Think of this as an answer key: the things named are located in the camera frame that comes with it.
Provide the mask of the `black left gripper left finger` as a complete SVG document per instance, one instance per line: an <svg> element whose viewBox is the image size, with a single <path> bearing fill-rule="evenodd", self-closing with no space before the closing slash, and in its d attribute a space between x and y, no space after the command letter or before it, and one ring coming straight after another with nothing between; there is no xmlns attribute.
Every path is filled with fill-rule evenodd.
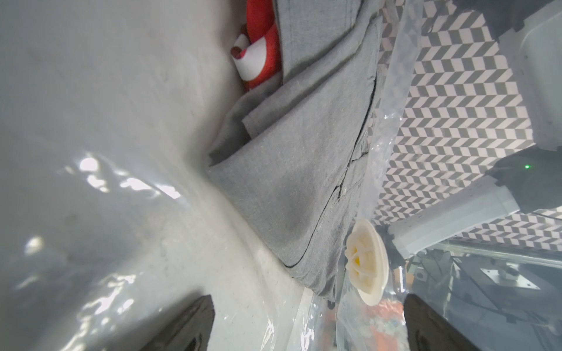
<svg viewBox="0 0 562 351"><path fill-rule="evenodd" d="M203 295L175 317L140 350L205 351L215 321L211 295Z"/></svg>

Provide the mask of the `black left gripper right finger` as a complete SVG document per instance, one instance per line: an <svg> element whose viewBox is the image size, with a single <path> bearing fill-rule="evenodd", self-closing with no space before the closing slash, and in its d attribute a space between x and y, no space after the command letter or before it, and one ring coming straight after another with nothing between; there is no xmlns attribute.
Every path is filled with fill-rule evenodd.
<svg viewBox="0 0 562 351"><path fill-rule="evenodd" d="M410 350L479 351L473 342L418 295L407 295L403 307Z"/></svg>

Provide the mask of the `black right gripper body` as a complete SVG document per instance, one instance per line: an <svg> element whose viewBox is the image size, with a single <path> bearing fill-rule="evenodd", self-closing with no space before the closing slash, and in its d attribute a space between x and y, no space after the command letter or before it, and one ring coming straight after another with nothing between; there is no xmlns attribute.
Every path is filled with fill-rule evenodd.
<svg viewBox="0 0 562 351"><path fill-rule="evenodd" d="M531 146L499 159L485 172L506 187L524 214L561 206L561 150Z"/></svg>

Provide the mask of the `clear vacuum bag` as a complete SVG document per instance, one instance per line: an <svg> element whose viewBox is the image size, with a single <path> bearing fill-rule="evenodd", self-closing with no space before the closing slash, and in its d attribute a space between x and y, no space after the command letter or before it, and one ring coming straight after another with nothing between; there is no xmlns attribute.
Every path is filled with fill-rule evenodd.
<svg viewBox="0 0 562 351"><path fill-rule="evenodd" d="M560 1L1 3L1 349L366 347L354 225L393 261L561 250Z"/></svg>

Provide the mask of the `grey garment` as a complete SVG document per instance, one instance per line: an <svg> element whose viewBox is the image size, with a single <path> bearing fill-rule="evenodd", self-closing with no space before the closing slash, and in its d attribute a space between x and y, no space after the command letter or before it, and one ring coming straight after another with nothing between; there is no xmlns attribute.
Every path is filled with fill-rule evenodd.
<svg viewBox="0 0 562 351"><path fill-rule="evenodd" d="M282 71L240 98L206 171L289 274L333 301L367 167L377 1L276 1Z"/></svg>

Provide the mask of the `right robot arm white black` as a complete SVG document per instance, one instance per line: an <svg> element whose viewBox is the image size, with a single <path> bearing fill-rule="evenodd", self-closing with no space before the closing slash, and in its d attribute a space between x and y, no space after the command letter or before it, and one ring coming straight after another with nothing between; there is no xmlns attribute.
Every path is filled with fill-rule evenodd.
<svg viewBox="0 0 562 351"><path fill-rule="evenodd" d="M487 175L520 212L561 206L561 2L455 1L484 17L531 121L533 146L496 162Z"/></svg>

